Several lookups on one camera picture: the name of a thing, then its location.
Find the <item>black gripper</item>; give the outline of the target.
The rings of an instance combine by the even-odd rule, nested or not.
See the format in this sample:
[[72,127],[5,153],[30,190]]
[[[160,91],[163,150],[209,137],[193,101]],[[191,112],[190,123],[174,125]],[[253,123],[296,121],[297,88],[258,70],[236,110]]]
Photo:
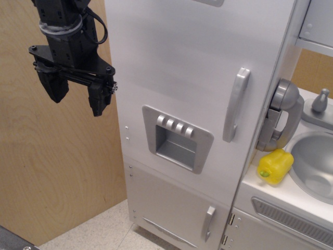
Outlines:
[[115,69],[97,52],[108,37],[106,26],[101,40],[93,24],[41,24],[40,30],[48,44],[33,45],[29,53],[34,56],[35,70],[49,97],[60,103],[69,91],[68,81],[85,85],[94,117],[101,116],[111,103],[111,89],[116,87]]

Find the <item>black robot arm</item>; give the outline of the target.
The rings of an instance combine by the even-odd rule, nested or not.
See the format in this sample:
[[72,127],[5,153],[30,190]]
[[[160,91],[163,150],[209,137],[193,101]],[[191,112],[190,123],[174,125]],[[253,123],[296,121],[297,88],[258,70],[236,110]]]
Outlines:
[[47,45],[33,45],[29,53],[39,80],[49,97],[59,103],[69,91],[68,82],[88,89],[89,105],[101,116],[117,89],[115,69],[98,55],[98,46],[108,37],[97,37],[95,22],[103,20],[89,8],[89,1],[33,1],[39,27]]

